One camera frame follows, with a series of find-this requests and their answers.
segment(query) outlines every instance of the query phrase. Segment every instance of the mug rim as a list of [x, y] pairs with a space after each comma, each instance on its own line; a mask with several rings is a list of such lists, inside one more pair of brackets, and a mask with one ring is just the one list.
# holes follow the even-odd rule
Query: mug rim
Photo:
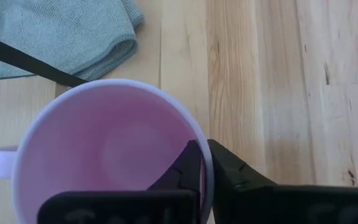
[[173, 106], [187, 121], [187, 123], [192, 128], [193, 132], [197, 137], [197, 142], [200, 146], [205, 166], [205, 193], [204, 193], [204, 201], [203, 205], [201, 205], [201, 222], [206, 223], [208, 221], [209, 213], [212, 209], [213, 202], [213, 193], [214, 193], [214, 170], [213, 170], [213, 162], [211, 151], [209, 150], [208, 142], [194, 117], [190, 114], [190, 112], [181, 104], [179, 101], [174, 99], [168, 93], [165, 93], [163, 90], [160, 90], [152, 85], [142, 83], [140, 81], [128, 80], [124, 78], [116, 78], [116, 79], [106, 79], [106, 80], [95, 80], [92, 82], [88, 82], [79, 86], [76, 86], [54, 100], [52, 100], [38, 115], [38, 117], [33, 120], [30, 128], [24, 135], [19, 147], [17, 149], [17, 158], [13, 168], [13, 176], [12, 176], [12, 200], [13, 206], [15, 208], [16, 217], [19, 223], [23, 223], [24, 221], [24, 212], [22, 208], [19, 206], [20, 198], [19, 198], [19, 183], [18, 176], [19, 170], [21, 168], [21, 160], [23, 153], [27, 149], [27, 145], [29, 144], [30, 138], [34, 135], [35, 130], [45, 121], [46, 117], [50, 114], [52, 110], [54, 110], [60, 103], [63, 103], [65, 100], [71, 98], [72, 96], [79, 94], [82, 91], [86, 91], [92, 88], [96, 88], [99, 86], [131, 86], [135, 88], [139, 88], [142, 90], [146, 90], [151, 92], [152, 94], [158, 96], [159, 98], [165, 100], [171, 106]]

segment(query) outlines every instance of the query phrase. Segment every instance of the wooden surface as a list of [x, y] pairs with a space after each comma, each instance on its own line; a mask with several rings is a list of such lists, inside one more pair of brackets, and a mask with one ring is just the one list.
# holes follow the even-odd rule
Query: wooden surface
[[[138, 0], [138, 53], [104, 78], [157, 86], [276, 182], [358, 186], [358, 1]], [[62, 86], [0, 80], [0, 147]], [[0, 180], [0, 223], [12, 223]]]

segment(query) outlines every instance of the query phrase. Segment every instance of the black strap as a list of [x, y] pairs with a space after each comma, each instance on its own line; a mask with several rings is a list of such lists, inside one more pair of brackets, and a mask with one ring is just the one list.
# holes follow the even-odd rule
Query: black strap
[[0, 42], [0, 61], [40, 75], [61, 85], [74, 87], [86, 83], [86, 80], [83, 80], [82, 78], [69, 75], [59, 69], [53, 68], [47, 63], [33, 58], [2, 42]]

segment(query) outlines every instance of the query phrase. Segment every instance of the mug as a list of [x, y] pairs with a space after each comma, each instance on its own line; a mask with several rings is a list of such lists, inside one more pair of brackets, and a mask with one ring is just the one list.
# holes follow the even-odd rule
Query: mug
[[50, 197], [66, 191], [147, 190], [189, 140], [201, 164], [201, 221], [213, 201], [213, 163], [201, 128], [158, 88], [125, 79], [97, 80], [53, 100], [17, 151], [0, 151], [0, 178], [11, 178], [18, 223], [37, 223]]

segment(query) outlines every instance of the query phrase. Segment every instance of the gray towel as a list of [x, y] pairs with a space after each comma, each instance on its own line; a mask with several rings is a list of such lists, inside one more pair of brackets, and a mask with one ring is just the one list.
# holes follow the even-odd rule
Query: gray towel
[[[95, 80], [132, 56], [134, 0], [0, 0], [0, 41], [55, 68]], [[0, 62], [0, 76], [30, 75]]]

